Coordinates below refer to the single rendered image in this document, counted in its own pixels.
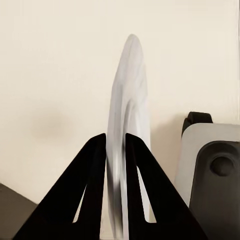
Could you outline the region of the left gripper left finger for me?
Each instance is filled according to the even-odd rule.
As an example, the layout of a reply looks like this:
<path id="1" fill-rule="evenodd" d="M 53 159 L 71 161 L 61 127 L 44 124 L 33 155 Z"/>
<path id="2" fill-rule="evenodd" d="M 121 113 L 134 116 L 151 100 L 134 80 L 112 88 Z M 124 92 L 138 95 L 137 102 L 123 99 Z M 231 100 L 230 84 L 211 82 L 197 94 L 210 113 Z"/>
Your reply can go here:
<path id="1" fill-rule="evenodd" d="M 12 240 L 99 240 L 106 141 L 101 133 L 85 143 Z"/>

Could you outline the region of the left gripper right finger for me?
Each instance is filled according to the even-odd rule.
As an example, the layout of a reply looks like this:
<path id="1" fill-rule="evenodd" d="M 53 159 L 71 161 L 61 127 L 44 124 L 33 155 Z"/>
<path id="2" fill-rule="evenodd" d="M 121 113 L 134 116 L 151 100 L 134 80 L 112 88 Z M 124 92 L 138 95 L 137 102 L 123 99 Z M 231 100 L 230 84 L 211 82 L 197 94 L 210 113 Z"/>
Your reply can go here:
<path id="1" fill-rule="evenodd" d="M 125 135 L 129 240 L 210 240 L 145 142 Z M 156 223 L 145 220 L 139 168 Z"/>

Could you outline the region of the saucer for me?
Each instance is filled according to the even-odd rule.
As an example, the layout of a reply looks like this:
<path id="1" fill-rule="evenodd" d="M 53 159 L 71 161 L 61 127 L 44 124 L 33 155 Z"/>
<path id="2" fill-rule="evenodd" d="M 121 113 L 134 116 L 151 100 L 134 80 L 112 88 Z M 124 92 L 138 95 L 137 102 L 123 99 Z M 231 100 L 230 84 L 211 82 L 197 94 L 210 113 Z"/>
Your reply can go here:
<path id="1" fill-rule="evenodd" d="M 123 47 L 110 98 L 106 137 L 108 215 L 114 240 L 129 240 L 126 134 L 141 138 L 151 150 L 148 82 L 143 48 L 131 34 Z M 149 222 L 150 200 L 137 173 L 144 217 Z"/>

